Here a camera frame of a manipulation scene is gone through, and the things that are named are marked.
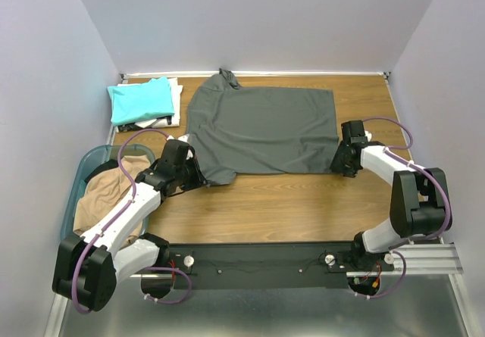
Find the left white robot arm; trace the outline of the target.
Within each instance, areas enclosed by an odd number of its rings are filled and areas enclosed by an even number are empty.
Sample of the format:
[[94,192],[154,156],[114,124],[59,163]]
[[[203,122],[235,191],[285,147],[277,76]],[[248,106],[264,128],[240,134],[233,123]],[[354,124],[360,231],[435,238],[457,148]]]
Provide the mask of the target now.
[[124,243],[135,228],[177,193],[206,185],[195,149],[179,139],[167,140],[158,160],[130,177],[128,193],[107,216],[82,235],[71,234],[58,246],[52,290],[72,301],[80,314],[101,310],[118,283],[140,271],[187,277],[171,257],[163,238],[145,233]]

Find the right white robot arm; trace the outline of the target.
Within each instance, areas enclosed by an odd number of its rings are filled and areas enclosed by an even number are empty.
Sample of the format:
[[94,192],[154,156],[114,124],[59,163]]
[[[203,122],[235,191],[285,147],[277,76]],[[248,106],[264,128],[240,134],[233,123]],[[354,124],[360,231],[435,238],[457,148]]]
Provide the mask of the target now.
[[390,212],[378,226],[355,235],[347,260],[366,270],[387,252],[411,242],[439,238],[452,226],[446,175],[407,161],[373,141],[362,120],[341,125],[342,139],[330,165],[333,173],[356,177],[369,170],[391,186]]

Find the dark grey t-shirt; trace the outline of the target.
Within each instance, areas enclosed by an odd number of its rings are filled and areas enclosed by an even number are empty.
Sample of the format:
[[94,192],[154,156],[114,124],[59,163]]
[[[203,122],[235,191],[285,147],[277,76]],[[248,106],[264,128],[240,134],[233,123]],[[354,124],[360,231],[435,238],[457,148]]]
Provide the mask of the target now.
[[339,142],[332,91],[243,86],[229,70],[197,88],[186,134],[212,186],[240,174],[328,174]]

